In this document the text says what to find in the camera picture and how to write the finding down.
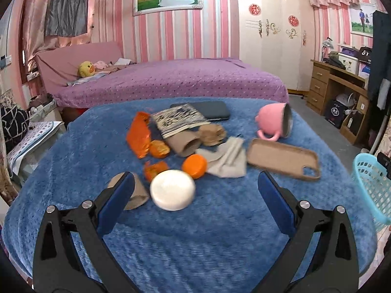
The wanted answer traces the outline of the brown paper cup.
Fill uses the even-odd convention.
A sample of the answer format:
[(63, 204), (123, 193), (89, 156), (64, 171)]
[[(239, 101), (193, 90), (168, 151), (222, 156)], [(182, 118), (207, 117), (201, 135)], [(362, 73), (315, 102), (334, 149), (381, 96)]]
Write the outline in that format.
[[(113, 188), (114, 185), (119, 181), (119, 179), (122, 177), (122, 173), (116, 174), (108, 183), (107, 188)], [(129, 201), (127, 205), (125, 206), (124, 210), (134, 210), (135, 208), (138, 208), (145, 204), (148, 199), (150, 198), (150, 195), (146, 191), (146, 188), (142, 184), (139, 176), (136, 173), (131, 173), (135, 178), (135, 188), (134, 191), (129, 198)]]

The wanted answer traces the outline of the white round lid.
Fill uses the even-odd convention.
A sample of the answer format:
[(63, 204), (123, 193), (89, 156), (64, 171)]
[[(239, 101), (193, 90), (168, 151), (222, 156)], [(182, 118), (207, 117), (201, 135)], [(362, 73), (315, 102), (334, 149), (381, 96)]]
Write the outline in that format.
[(194, 200), (196, 184), (187, 173), (171, 169), (153, 178), (150, 194), (152, 201), (162, 210), (179, 211)]

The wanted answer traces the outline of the beige cloth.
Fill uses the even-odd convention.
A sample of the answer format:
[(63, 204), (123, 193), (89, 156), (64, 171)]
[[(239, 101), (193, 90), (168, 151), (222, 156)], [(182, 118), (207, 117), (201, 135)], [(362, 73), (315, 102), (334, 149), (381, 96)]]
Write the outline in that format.
[(195, 153), (206, 159), (208, 174), (219, 178), (240, 178), (247, 173), (244, 142), (243, 138), (231, 136), (215, 151), (199, 148)]

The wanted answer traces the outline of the light blue laundry basket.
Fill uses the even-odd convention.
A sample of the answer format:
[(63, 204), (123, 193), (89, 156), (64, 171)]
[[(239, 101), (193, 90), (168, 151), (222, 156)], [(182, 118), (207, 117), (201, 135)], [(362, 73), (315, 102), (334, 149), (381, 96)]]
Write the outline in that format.
[(353, 160), (353, 181), (367, 204), (376, 232), (390, 225), (390, 159), (382, 153), (358, 154)]

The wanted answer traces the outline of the small orange peel piece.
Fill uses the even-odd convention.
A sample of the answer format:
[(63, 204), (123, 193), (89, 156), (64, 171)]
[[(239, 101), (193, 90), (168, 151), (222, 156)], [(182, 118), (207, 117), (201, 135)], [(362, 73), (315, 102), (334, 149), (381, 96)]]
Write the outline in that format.
[(152, 180), (161, 172), (169, 170), (169, 166), (164, 161), (159, 161), (157, 163), (152, 164), (151, 162), (147, 161), (144, 164), (144, 176), (146, 180), (151, 183)]

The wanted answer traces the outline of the blue fleece blanket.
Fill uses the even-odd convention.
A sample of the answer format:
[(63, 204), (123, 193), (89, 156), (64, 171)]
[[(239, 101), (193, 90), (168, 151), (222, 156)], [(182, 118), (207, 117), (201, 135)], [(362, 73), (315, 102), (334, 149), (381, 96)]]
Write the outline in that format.
[[(155, 113), (170, 105), (169, 99), (148, 99), (96, 106), (69, 124), (5, 218), (4, 244), (25, 273), (33, 271), (36, 237), (46, 208), (75, 208), (95, 199), (116, 174), (141, 175), (144, 162), (128, 147), (126, 133), (137, 112)], [(275, 181), (316, 208), (346, 208), (359, 270), (365, 272), (376, 253), (376, 229), (350, 174), (298, 114), (293, 115), (286, 143), (316, 152), (321, 177), (301, 181), (275, 175)], [(187, 208), (168, 212), (148, 201), (124, 211), (104, 240), (143, 292), (250, 292), (288, 240), (258, 191), (258, 176), (254, 167), (241, 178), (205, 175), (196, 181), (195, 199)]]

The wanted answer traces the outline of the black patterned bag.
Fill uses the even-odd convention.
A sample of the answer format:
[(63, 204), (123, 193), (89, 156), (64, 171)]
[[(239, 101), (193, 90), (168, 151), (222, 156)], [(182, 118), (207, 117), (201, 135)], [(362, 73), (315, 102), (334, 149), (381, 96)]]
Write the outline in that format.
[(29, 113), (18, 108), (18, 106), (13, 108), (2, 106), (1, 122), (6, 151), (9, 153), (26, 136), (30, 123)]

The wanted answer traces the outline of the orange snack wrapper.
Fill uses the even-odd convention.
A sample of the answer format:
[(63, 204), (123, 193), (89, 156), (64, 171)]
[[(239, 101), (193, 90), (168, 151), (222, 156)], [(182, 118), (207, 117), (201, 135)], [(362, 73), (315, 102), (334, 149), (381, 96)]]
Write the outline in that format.
[(137, 158), (146, 157), (151, 144), (151, 131), (148, 127), (150, 115), (139, 111), (132, 120), (126, 141)]

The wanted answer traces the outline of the wooden desk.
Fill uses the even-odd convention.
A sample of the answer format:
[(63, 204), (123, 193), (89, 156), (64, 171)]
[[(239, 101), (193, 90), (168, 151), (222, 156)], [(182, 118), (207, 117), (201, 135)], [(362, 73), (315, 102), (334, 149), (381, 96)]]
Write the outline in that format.
[(307, 106), (321, 116), (331, 114), (331, 106), (337, 97), (346, 94), (353, 99), (350, 113), (340, 113), (339, 132), (353, 145), (363, 145), (369, 133), (370, 101), (365, 80), (333, 65), (312, 60), (313, 70)]

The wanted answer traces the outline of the pink headboard cover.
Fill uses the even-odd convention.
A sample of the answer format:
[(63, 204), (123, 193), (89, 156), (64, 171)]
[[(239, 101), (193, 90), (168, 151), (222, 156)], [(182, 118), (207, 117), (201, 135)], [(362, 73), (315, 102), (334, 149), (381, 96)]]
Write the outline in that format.
[(70, 81), (79, 77), (78, 67), (82, 62), (116, 62), (123, 56), (116, 42), (78, 44), (39, 52), (35, 62), (46, 92), (56, 94)]

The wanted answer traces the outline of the yellow duck plush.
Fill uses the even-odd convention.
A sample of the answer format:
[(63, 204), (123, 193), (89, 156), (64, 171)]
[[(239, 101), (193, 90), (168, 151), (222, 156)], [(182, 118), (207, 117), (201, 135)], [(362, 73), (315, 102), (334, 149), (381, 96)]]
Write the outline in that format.
[(95, 72), (95, 66), (89, 61), (82, 62), (78, 67), (78, 74), (82, 78), (91, 77), (95, 75)]

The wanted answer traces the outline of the purple dotted bed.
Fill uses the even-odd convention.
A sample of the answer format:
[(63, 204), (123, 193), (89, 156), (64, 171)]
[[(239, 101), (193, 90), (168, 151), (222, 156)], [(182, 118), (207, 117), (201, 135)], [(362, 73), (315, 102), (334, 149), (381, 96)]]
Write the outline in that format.
[(54, 94), (60, 107), (72, 108), (178, 97), (289, 101), (279, 77), (233, 58), (137, 63)]

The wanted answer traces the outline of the dark hanging jacket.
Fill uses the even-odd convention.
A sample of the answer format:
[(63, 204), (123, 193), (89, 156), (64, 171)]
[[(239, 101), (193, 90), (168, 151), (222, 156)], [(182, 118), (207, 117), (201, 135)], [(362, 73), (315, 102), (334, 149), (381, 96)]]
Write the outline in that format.
[(390, 15), (375, 11), (373, 24), (368, 95), (380, 110), (384, 110), (390, 102)]

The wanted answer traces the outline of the desk lamp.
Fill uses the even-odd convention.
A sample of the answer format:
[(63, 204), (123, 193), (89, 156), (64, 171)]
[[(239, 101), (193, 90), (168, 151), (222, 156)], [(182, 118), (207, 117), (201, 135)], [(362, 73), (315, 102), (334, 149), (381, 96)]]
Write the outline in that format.
[(321, 43), (321, 61), (326, 59), (328, 57), (329, 50), (333, 50), (333, 40), (330, 37), (327, 37), (322, 43)]

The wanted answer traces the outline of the small framed couple photo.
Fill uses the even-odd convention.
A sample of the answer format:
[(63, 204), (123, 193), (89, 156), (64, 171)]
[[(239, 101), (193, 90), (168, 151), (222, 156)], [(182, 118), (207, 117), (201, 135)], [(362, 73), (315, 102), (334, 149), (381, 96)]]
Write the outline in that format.
[(373, 37), (373, 13), (376, 10), (374, 3), (351, 4), (348, 9), (351, 33)]

